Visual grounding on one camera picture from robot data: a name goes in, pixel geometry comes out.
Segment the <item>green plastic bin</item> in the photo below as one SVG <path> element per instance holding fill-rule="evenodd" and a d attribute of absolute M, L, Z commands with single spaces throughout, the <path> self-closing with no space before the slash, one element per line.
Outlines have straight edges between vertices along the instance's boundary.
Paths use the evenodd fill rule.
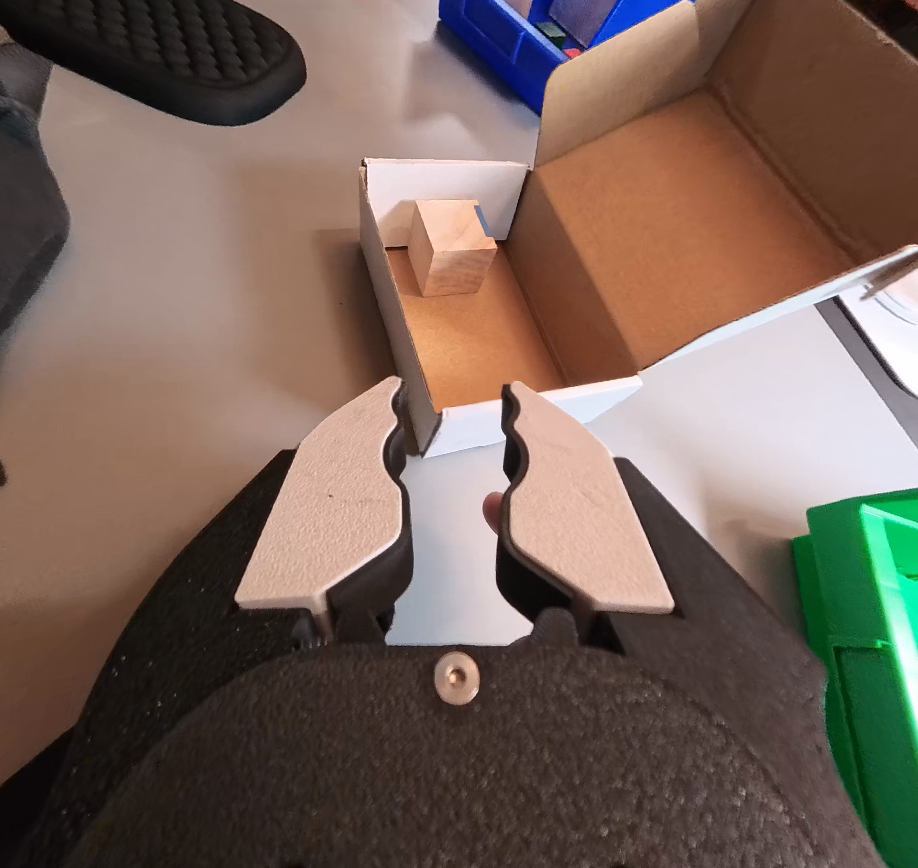
<path fill-rule="evenodd" d="M 917 492 L 811 507 L 793 555 L 843 785 L 888 866 L 917 865 Z"/>

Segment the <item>person's dark clothing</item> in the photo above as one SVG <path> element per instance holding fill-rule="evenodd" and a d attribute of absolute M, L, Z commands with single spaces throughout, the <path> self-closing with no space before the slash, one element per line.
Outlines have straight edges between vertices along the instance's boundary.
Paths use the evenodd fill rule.
<path fill-rule="evenodd" d="M 40 136 L 52 63 L 2 32 L 1 335 L 52 270 L 71 218 Z"/>

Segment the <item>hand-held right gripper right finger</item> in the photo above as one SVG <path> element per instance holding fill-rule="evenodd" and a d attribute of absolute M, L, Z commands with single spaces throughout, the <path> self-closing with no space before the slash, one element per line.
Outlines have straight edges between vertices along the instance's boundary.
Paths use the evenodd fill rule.
<path fill-rule="evenodd" d="M 523 617 L 669 615 L 675 601 L 609 449 L 519 381 L 501 393 L 506 438 L 496 580 Z"/>

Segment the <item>white document stand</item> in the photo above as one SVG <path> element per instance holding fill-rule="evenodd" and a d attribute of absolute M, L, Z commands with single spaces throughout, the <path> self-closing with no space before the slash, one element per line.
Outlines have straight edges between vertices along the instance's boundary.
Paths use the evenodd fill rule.
<path fill-rule="evenodd" d="M 904 307 L 885 295 L 864 298 L 866 288 L 855 288 L 839 297 L 843 311 L 864 338 L 890 378 L 913 397 L 917 396 L 917 326 L 906 319 Z"/>

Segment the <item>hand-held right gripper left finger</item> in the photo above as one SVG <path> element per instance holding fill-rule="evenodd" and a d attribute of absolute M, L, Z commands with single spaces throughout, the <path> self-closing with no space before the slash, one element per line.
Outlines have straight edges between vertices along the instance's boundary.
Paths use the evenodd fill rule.
<path fill-rule="evenodd" d="M 345 614 L 388 619 L 413 573 L 406 390 L 390 376 L 300 441 L 236 588 L 239 608 L 305 610 L 326 637 Z"/>

